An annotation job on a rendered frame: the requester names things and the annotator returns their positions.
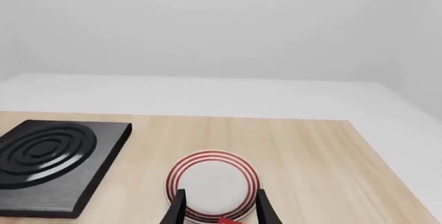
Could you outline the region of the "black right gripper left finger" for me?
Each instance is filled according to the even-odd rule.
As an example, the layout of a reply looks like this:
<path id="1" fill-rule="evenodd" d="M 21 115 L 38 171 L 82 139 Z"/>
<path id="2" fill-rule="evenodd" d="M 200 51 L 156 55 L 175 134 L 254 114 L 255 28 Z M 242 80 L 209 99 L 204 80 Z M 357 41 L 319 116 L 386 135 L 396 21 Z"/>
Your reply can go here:
<path id="1" fill-rule="evenodd" d="M 165 213 L 160 224 L 184 224 L 186 215 L 186 192 L 184 189 L 179 189 L 176 192 L 175 198 L 168 211 Z"/>

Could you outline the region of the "white plate with red rings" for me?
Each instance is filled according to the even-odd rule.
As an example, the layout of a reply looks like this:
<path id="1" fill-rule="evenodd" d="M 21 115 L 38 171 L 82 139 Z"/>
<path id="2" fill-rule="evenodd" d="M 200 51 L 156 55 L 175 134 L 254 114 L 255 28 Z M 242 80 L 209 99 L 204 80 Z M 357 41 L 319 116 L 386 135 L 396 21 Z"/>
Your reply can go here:
<path id="1" fill-rule="evenodd" d="M 255 209 L 256 192 L 263 186 L 252 164 L 228 151 L 205 150 L 179 159 L 169 170 L 164 193 L 172 203 L 185 190 L 185 219 L 215 224 L 224 217 L 243 219 Z"/>

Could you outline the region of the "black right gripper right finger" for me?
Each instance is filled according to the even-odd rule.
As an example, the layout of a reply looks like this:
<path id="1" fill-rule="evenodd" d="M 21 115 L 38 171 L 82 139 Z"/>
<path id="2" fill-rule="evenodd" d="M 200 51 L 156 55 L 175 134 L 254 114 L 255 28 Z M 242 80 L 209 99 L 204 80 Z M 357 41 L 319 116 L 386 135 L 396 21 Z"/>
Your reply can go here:
<path id="1" fill-rule="evenodd" d="M 258 189 L 256 192 L 256 214 L 258 224 L 282 224 L 264 189 Z"/>

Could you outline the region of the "flat black stove plate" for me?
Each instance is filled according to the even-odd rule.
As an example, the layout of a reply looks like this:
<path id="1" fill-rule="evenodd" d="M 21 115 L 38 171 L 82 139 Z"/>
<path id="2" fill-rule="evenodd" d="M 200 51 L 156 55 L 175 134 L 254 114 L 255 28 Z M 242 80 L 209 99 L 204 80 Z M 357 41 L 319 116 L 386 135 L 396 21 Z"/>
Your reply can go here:
<path id="1" fill-rule="evenodd" d="M 18 124 L 0 136 L 0 216 L 78 217 L 131 132 L 127 122 Z"/>

